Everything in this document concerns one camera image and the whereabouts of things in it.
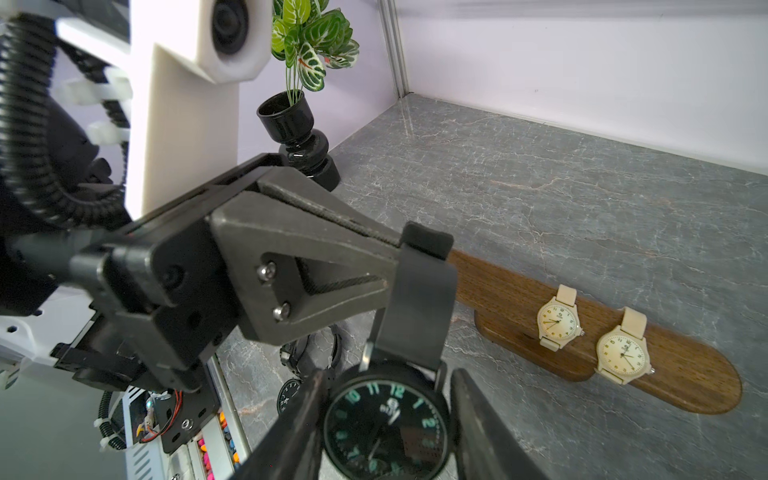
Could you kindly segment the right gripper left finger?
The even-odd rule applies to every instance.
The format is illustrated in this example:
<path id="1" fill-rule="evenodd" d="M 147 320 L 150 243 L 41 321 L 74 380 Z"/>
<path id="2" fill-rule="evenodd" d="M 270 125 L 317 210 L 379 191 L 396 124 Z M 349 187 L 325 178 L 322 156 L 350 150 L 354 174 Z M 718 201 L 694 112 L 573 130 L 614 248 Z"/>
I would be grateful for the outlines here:
<path id="1" fill-rule="evenodd" d="M 327 397 L 327 375 L 315 370 L 231 479 L 318 479 Z"/>

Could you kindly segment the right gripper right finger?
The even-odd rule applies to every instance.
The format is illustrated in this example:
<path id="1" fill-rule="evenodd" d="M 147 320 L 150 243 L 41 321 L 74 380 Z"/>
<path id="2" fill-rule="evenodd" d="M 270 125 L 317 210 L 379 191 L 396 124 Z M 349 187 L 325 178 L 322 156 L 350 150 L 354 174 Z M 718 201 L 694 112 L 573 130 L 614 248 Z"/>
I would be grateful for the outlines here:
<path id="1" fill-rule="evenodd" d="M 546 477 L 465 369 L 455 369 L 451 374 L 450 403 L 460 479 Z"/>

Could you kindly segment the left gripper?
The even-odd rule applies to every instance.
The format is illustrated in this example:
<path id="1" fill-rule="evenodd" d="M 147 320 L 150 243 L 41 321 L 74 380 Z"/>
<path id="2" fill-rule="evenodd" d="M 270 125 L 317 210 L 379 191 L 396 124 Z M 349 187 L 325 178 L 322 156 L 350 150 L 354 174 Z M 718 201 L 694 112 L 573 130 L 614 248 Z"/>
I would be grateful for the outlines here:
<path id="1" fill-rule="evenodd" d="M 53 348 L 56 367 L 105 390 L 192 392 L 237 325 L 280 346 L 384 307 L 397 246 L 258 194 L 282 165 L 264 154 L 116 231 L 55 234 L 51 275 L 86 290 L 98 314 Z"/>

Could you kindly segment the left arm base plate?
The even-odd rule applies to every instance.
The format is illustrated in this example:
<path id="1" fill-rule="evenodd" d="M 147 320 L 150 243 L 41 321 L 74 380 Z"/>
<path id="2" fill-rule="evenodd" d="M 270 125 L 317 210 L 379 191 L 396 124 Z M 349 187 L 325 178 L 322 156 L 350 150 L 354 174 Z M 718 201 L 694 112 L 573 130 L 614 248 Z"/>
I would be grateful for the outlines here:
<path id="1" fill-rule="evenodd" d="M 158 441 L 162 451 L 171 455 L 190 442 L 219 413 L 220 399 L 215 389 L 204 386 L 193 393 L 166 391 L 143 392 L 133 414 L 134 440 L 140 444 Z"/>

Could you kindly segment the black watch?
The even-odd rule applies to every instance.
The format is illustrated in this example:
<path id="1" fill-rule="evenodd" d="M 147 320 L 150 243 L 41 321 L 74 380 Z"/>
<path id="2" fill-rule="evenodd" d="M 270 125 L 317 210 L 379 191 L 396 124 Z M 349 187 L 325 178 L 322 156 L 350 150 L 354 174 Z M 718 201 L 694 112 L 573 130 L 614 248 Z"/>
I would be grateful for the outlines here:
<path id="1" fill-rule="evenodd" d="M 337 325 L 328 327 L 332 335 L 332 349 L 328 356 L 327 365 L 322 369 L 310 358 L 307 353 L 313 334 L 299 338 L 280 347 L 279 360 L 283 367 L 286 367 L 292 374 L 281 386 L 277 399 L 276 410 L 278 415 L 282 415 L 290 403 L 291 399 L 298 393 L 302 384 L 309 378 L 315 370 L 322 370 L 325 378 L 332 381 L 339 371 L 343 353 L 343 336 Z"/>
<path id="2" fill-rule="evenodd" d="M 447 463 L 453 427 L 442 355 L 458 284 L 447 260 L 453 242 L 406 224 L 388 304 L 360 362 L 329 392 L 323 445 L 347 479 L 434 479 Z"/>

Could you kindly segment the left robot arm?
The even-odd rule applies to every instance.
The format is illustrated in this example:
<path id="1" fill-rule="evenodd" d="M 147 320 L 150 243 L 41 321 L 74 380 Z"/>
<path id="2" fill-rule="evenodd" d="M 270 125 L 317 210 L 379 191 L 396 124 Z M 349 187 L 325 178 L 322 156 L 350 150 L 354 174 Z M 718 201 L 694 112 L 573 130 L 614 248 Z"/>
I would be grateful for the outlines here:
<path id="1" fill-rule="evenodd" d="M 357 51 L 323 1 L 3 2 L 2 314 L 82 289 L 57 368 L 194 392 L 234 329 L 279 346 L 385 306 L 401 237 L 332 194 L 303 98 L 269 98 L 280 150 L 237 160 L 241 83 L 277 56 L 320 84 Z"/>

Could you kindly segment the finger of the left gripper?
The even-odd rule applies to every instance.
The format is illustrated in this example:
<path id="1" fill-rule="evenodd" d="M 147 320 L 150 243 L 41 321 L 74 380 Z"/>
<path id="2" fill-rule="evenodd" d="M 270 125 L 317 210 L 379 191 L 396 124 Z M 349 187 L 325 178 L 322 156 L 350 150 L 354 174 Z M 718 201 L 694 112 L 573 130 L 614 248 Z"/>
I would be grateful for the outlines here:
<path id="1" fill-rule="evenodd" d="M 294 168 L 271 167 L 257 184 L 259 192 L 272 199 L 358 235 L 393 247 L 400 246 L 398 232 L 355 210 Z"/>

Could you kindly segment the beige watch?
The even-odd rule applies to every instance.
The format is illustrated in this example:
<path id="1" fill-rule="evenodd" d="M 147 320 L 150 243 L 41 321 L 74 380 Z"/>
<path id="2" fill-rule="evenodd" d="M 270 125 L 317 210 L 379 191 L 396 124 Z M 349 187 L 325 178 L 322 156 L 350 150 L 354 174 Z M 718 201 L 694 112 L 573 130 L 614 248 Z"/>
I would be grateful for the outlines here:
<path id="1" fill-rule="evenodd" d="M 621 323 L 596 344 L 596 372 L 618 385 L 627 385 L 654 374 L 655 369 L 645 338 L 646 315 L 630 307 L 624 307 L 622 311 Z"/>
<path id="2" fill-rule="evenodd" d="M 576 289 L 560 284 L 556 295 L 539 309 L 537 326 L 541 346 L 557 352 L 574 339 L 585 335 L 576 299 Z"/>

